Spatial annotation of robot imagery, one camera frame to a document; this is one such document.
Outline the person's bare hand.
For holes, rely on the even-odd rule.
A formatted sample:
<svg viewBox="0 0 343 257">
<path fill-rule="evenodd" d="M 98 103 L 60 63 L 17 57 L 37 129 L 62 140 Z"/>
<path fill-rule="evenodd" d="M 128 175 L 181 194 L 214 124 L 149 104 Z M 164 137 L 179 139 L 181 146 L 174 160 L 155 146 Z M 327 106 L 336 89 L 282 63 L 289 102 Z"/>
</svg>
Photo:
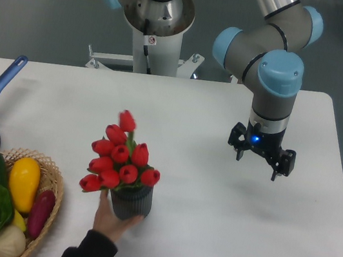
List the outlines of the person's bare hand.
<svg viewBox="0 0 343 257">
<path fill-rule="evenodd" d="M 99 207 L 95 213 L 92 229 L 111 242 L 116 243 L 130 228 L 142 222 L 144 216 L 138 215 L 129 219 L 120 220 L 113 212 L 108 200 L 108 191 L 101 191 Z"/>
</svg>

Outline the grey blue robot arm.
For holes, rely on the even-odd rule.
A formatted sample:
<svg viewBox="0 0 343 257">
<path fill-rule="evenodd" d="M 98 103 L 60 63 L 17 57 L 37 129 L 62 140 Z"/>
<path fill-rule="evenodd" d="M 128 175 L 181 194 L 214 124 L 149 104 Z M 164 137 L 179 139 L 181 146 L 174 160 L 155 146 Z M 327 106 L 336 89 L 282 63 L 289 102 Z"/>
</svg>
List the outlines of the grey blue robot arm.
<svg viewBox="0 0 343 257">
<path fill-rule="evenodd" d="M 184 32 L 194 22 L 192 0 L 103 0 L 122 9 L 133 31 L 133 71 L 176 76 Z M 265 25 L 252 32 L 226 28 L 213 43 L 214 59 L 252 93 L 247 125 L 237 123 L 228 144 L 241 158 L 253 151 L 275 176 L 289 176 L 293 150 L 282 148 L 304 64 L 297 55 L 323 32 L 321 15 L 300 0 L 257 0 Z"/>
</svg>

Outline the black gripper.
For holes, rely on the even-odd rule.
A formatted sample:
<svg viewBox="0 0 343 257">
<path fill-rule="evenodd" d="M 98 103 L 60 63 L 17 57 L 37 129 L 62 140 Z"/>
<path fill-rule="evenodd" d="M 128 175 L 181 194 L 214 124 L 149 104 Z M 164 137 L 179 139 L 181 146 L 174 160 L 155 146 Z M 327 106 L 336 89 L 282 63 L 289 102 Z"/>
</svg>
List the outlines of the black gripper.
<svg viewBox="0 0 343 257">
<path fill-rule="evenodd" d="M 249 123 L 246 127 L 238 122 L 230 131 L 228 145 L 234 148 L 237 161 L 241 160 L 247 150 L 264 158 L 273 170 L 271 181 L 275 181 L 280 175 L 286 177 L 290 175 L 297 157 L 296 151 L 282 148 L 285 131 L 270 134 L 262 132 L 258 124 Z"/>
</svg>

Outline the black sleeved forearm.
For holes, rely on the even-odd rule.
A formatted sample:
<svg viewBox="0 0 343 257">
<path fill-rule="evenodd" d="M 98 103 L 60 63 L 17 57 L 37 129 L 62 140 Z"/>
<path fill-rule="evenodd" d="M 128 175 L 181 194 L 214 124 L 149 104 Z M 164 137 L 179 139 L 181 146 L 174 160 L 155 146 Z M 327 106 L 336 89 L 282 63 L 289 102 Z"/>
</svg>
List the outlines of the black sleeved forearm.
<svg viewBox="0 0 343 257">
<path fill-rule="evenodd" d="M 114 257 L 117 250 L 107 236 L 91 229 L 78 247 L 67 248 L 61 257 Z"/>
</svg>

